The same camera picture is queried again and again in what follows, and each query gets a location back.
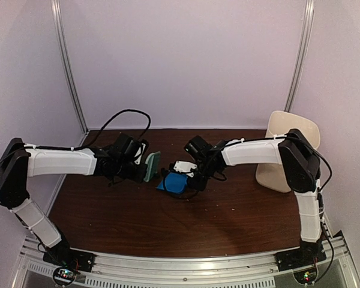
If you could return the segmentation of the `green hand brush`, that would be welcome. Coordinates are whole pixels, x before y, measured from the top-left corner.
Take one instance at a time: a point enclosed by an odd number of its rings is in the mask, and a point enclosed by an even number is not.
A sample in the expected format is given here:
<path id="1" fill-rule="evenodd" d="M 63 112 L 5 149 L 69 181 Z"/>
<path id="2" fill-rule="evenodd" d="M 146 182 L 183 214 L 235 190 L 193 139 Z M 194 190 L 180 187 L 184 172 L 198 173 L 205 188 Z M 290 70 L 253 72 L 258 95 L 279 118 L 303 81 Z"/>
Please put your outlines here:
<path id="1" fill-rule="evenodd" d="M 160 156 L 161 156 L 160 151 L 152 152 L 147 156 L 145 160 L 145 164 L 147 165 L 147 167 L 146 167 L 146 175 L 143 179 L 144 182 L 149 182 L 158 175 Z"/>

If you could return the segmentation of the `blue plastic dustpan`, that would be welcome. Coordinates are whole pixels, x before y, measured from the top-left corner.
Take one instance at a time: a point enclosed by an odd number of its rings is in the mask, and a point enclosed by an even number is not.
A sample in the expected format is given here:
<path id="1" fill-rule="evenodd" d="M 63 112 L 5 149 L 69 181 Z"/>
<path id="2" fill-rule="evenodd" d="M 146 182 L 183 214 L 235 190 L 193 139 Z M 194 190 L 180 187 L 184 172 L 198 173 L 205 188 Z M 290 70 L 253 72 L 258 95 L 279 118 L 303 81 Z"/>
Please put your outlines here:
<path id="1" fill-rule="evenodd" d="M 167 191 L 175 195 L 180 195 L 186 189 L 187 179 L 187 175 L 170 172 L 159 183 L 157 189 Z"/>

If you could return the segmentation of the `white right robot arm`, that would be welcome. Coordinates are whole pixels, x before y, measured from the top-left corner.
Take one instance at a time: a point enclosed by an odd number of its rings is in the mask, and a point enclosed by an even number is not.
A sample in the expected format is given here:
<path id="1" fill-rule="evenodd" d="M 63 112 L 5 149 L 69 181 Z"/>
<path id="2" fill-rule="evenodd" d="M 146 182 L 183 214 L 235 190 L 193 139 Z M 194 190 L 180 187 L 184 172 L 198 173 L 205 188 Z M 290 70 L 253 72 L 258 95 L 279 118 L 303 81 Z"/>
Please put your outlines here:
<path id="1" fill-rule="evenodd" d="M 324 209 L 320 158 L 298 129 L 262 139 L 222 140 L 216 145 L 210 145 L 196 136 L 184 149 L 193 161 L 176 161 L 175 171 L 186 174 L 187 185 L 198 191 L 204 190 L 207 181 L 215 173 L 222 173 L 227 166 L 281 165 L 287 185 L 298 202 L 301 240 L 295 258 L 299 264 L 307 265 L 318 256 Z"/>

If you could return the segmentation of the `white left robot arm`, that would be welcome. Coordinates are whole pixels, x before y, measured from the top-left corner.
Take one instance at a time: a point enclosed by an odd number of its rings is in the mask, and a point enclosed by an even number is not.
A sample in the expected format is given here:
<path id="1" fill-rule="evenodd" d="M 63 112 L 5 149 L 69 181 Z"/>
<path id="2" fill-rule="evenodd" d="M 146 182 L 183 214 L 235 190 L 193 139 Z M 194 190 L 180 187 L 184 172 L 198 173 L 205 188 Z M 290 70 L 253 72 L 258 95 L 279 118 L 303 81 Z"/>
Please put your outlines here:
<path id="1" fill-rule="evenodd" d="M 104 147 L 49 147 L 13 138 L 0 158 L 0 205 L 24 223 L 61 266 L 74 261 L 74 253 L 64 234 L 32 199 L 29 188 L 41 188 L 42 180 L 58 181 L 67 175 L 104 177 L 141 183 L 147 165 L 142 161 L 149 144 L 120 134 Z"/>

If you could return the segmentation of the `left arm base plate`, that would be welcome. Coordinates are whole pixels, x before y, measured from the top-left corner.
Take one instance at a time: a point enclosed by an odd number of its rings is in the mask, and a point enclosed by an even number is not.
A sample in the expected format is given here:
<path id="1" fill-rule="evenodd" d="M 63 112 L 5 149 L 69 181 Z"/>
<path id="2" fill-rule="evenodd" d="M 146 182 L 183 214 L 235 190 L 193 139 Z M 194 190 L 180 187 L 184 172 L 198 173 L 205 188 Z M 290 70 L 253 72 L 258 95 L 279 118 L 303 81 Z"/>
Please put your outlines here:
<path id="1" fill-rule="evenodd" d="M 43 261 L 68 268 L 72 271 L 91 272 L 94 265 L 95 254 L 73 250 L 48 250 L 44 252 Z"/>

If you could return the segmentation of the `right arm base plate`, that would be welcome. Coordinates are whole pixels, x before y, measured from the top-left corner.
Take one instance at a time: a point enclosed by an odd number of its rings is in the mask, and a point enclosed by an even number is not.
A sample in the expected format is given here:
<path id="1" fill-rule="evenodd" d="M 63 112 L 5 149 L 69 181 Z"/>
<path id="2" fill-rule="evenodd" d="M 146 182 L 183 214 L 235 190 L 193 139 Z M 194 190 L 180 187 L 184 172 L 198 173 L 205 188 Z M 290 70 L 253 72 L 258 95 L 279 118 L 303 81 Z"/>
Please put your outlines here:
<path id="1" fill-rule="evenodd" d="M 317 262 L 326 260 L 326 254 L 320 245 L 314 247 L 299 247 L 292 250 L 277 252 L 275 255 L 279 271 L 313 266 Z"/>

